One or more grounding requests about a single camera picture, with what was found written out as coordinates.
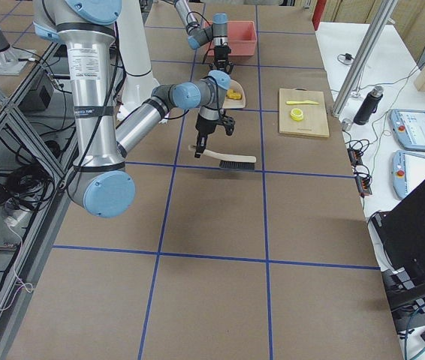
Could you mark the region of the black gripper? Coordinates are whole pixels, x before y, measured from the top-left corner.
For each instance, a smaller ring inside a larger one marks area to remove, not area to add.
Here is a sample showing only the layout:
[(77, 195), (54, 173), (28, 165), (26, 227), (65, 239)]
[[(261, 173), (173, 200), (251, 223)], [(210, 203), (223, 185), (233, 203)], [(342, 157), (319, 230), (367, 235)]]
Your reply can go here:
[(227, 44), (214, 47), (213, 68), (218, 71), (232, 71), (234, 64), (229, 61), (231, 48)]
[(200, 158), (206, 150), (208, 136), (216, 131), (217, 126), (222, 126), (225, 129), (227, 136), (231, 136), (234, 132), (235, 121), (227, 115), (220, 115), (217, 119), (209, 120), (202, 115), (197, 116), (195, 128), (197, 130), (196, 147), (194, 156)]

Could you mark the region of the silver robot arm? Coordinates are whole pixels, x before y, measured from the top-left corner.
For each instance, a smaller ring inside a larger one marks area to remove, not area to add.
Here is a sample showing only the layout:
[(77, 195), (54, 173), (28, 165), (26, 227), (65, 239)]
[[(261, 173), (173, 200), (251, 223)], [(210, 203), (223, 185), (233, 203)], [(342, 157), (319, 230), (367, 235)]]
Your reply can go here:
[(206, 44), (213, 45), (213, 63), (209, 65), (210, 69), (231, 74), (234, 64), (229, 60), (231, 48), (228, 39), (227, 14), (216, 13), (212, 22), (204, 20), (203, 25), (201, 25), (187, 1), (173, 1), (173, 6), (185, 27), (188, 45), (193, 50), (198, 50)]
[(222, 108), (231, 84), (227, 73), (211, 70), (196, 82), (172, 85), (154, 78), (137, 1), (33, 6), (36, 34), (67, 48), (79, 153), (64, 188), (88, 213), (113, 218), (132, 204), (127, 153), (172, 109), (198, 109), (196, 157), (217, 127), (234, 132), (234, 120)]

